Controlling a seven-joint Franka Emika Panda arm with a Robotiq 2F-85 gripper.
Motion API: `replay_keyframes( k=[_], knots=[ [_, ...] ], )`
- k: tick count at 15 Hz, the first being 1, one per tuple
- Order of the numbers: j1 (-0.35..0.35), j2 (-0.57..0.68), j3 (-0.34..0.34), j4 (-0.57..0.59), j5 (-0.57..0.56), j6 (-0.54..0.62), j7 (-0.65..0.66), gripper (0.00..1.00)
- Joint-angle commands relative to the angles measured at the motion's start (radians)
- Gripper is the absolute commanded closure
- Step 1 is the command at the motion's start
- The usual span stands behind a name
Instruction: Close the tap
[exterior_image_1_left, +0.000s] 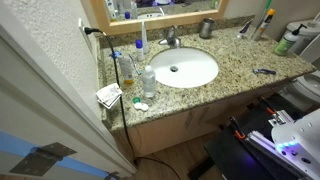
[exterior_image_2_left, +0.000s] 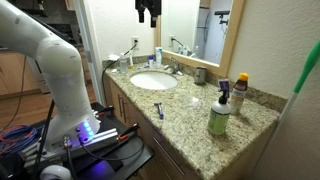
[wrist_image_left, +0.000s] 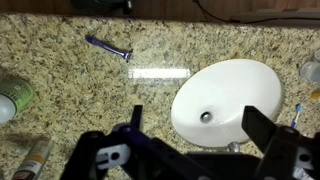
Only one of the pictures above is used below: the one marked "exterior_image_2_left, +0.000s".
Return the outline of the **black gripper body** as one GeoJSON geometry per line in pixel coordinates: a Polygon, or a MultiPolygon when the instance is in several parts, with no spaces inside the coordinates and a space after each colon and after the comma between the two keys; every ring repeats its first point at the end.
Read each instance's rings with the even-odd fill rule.
{"type": "Polygon", "coordinates": [[[135,9],[138,12],[147,9],[151,16],[157,17],[162,12],[162,0],[135,0],[135,9]]]}

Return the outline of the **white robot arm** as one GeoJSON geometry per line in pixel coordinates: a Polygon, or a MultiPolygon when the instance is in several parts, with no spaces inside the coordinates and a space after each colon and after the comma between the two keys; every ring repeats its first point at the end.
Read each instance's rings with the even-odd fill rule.
{"type": "Polygon", "coordinates": [[[44,148],[56,153],[65,135],[92,140],[100,129],[90,105],[78,50],[7,0],[0,0],[0,45],[36,60],[57,107],[44,148]]]}

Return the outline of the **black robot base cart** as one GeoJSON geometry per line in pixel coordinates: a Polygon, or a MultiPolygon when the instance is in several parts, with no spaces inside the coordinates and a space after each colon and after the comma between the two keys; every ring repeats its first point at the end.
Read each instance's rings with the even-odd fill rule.
{"type": "Polygon", "coordinates": [[[102,122],[100,130],[92,140],[80,136],[77,146],[65,135],[56,153],[44,148],[51,119],[10,127],[1,142],[19,143],[1,158],[0,180],[127,180],[154,156],[136,134],[138,124],[124,127],[112,106],[95,102],[91,108],[102,122]]]}

